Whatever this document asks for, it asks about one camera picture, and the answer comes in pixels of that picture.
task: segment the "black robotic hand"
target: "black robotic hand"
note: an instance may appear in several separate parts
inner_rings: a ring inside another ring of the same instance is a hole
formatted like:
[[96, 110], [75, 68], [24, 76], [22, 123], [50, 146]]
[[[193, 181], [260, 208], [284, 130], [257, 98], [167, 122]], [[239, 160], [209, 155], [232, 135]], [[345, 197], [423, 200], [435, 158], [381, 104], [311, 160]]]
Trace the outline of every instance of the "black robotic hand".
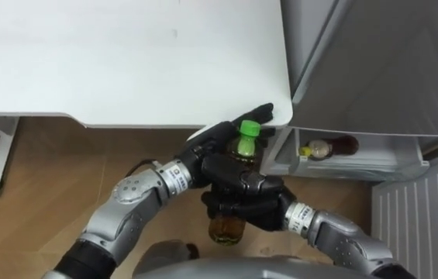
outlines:
[[296, 197], [280, 177], [251, 171], [221, 154], [207, 156], [202, 173], [214, 184], [211, 191], [202, 195], [210, 219], [221, 213], [244, 219], [266, 231], [284, 228], [285, 213]]
[[[221, 122], [188, 140], [176, 158], [182, 161], [190, 172], [192, 177], [190, 188], [203, 188], [211, 183], [202, 174], [203, 158], [210, 154], [223, 153], [227, 143], [238, 136], [239, 126], [243, 120], [253, 120], [260, 124], [271, 121], [273, 119], [273, 109], [274, 105], [271, 103], [261, 105], [233, 121]], [[259, 143], [265, 147], [268, 138], [274, 134], [274, 128], [262, 129]]]

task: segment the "small bottle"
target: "small bottle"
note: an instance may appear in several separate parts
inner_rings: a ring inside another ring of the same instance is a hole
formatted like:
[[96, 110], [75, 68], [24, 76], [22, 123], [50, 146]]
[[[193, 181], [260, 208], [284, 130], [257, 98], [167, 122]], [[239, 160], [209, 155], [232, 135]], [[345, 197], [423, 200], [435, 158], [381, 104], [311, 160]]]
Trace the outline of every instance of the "small bottle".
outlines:
[[[260, 135], [260, 124], [255, 121], [243, 120], [240, 127], [240, 136], [231, 141], [227, 147], [227, 155], [249, 167], [259, 171], [263, 156], [263, 149], [258, 145], [256, 138]], [[212, 186], [212, 192], [222, 196], [224, 200], [240, 200], [241, 197], [219, 189], [219, 185]], [[236, 245], [242, 238], [246, 221], [235, 216], [218, 213], [210, 220], [210, 238], [224, 246]]]
[[360, 144], [354, 136], [340, 136], [336, 139], [314, 139], [299, 149], [299, 154], [312, 160], [325, 160], [333, 155], [354, 155]]

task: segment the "wooden floor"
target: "wooden floor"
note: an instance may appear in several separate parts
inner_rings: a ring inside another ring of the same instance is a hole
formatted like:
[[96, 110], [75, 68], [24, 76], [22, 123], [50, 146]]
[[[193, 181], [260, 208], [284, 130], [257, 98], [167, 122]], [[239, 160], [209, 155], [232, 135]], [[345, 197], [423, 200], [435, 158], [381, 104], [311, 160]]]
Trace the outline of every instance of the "wooden floor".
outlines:
[[[192, 132], [84, 129], [65, 118], [23, 118], [0, 196], [0, 278], [41, 278], [131, 166], [143, 158], [170, 160]], [[299, 200], [339, 212], [369, 230], [370, 191], [362, 183], [285, 180]], [[171, 201], [146, 227], [112, 278], [130, 278], [141, 254], [166, 239], [196, 243], [203, 257], [291, 254], [329, 262], [294, 234], [262, 232], [252, 226], [247, 226], [237, 246], [214, 244], [207, 234], [201, 193], [189, 191]]]

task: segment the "refrigerator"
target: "refrigerator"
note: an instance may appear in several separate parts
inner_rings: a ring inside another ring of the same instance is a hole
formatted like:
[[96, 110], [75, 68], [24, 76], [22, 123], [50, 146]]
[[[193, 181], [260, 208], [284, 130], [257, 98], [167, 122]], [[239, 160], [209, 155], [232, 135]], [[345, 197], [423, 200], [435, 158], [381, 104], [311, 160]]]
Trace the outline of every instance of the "refrigerator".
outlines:
[[[438, 278], [438, 0], [282, 0], [294, 116], [266, 174], [369, 181], [372, 236], [417, 278]], [[351, 135], [352, 156], [310, 160]]]

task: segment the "green bottle cap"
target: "green bottle cap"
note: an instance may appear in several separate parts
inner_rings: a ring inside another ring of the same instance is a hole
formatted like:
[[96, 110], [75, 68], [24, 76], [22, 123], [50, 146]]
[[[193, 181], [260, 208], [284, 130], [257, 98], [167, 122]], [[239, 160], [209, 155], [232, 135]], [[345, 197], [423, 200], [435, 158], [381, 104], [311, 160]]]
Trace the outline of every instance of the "green bottle cap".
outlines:
[[243, 120], [241, 122], [240, 133], [245, 136], [257, 137], [260, 135], [260, 123], [251, 120]]

